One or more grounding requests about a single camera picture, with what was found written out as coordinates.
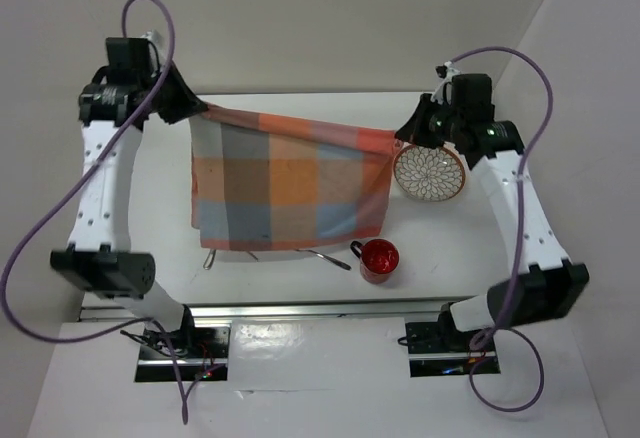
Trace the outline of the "floral patterned ceramic plate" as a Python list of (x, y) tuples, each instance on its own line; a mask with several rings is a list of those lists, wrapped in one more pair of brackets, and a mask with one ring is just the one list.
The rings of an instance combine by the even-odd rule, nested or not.
[(466, 184), (461, 158), (446, 147), (405, 146), (394, 160), (393, 175), (407, 196), (431, 203), (453, 199)]

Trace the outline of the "checkered orange blue cloth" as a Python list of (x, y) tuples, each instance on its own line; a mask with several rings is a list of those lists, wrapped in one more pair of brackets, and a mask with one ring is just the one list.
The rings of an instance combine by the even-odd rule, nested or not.
[(380, 234), (402, 147), (393, 131), (213, 104), (189, 127), (202, 247), (289, 251)]

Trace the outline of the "red enamel mug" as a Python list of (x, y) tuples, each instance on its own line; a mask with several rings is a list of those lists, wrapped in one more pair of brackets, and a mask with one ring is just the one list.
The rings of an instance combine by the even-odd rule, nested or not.
[(400, 263), (398, 249), (384, 239), (376, 238), (364, 243), (352, 241), (350, 250), (359, 261), (361, 277), (371, 284), (388, 281)]

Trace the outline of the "silver spoon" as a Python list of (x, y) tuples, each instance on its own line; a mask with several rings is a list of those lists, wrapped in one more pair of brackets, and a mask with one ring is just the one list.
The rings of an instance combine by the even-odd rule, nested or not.
[(203, 269), (204, 270), (210, 270), (213, 266), (213, 263), (215, 261), (215, 257), (216, 257), (216, 250), (215, 249), (210, 249), (207, 257), (203, 263)]

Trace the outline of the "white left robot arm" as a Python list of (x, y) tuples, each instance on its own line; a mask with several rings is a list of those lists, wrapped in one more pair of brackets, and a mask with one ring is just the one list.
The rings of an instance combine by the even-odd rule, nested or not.
[(63, 250), (50, 255), (51, 267), (86, 293), (110, 300), (137, 318), (148, 319), (148, 346), (160, 340), (176, 357), (196, 348), (197, 332), (188, 307), (156, 281), (156, 262), (131, 249), (129, 202), (133, 168), (144, 123), (156, 113), (168, 124), (206, 108), (166, 61), (156, 31), (139, 38), (109, 38), (108, 63), (79, 95), (84, 169), (76, 221)]

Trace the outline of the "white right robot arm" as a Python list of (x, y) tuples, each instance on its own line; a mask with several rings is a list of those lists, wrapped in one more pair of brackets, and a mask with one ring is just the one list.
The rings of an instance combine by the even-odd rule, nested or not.
[(476, 332), (566, 317), (589, 282), (583, 263), (573, 262), (543, 211), (516, 126), (498, 121), (492, 80), (486, 74), (437, 69), (442, 80), (421, 95), (397, 138), (422, 149), (450, 144), (486, 194), (511, 263), (510, 277), (485, 293), (446, 305), (436, 337), (448, 350), (460, 349)]

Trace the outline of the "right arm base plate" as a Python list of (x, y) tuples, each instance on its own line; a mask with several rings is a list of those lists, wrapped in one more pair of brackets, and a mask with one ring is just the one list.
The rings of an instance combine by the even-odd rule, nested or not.
[(412, 378), (464, 376), (475, 365), (479, 375), (500, 374), (495, 344), (491, 342), (482, 351), (471, 351), (468, 345), (471, 336), (469, 332), (446, 338), (436, 322), (407, 322), (397, 343), (408, 352)]

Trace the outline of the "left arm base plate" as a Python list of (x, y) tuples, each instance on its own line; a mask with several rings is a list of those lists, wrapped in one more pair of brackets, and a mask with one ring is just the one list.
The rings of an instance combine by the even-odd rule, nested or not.
[[(173, 340), (177, 366), (183, 381), (226, 381), (230, 345), (229, 325), (198, 327), (187, 345)], [(138, 334), (121, 331), (139, 345), (134, 381), (137, 383), (174, 382), (173, 362), (159, 335), (145, 329)]]

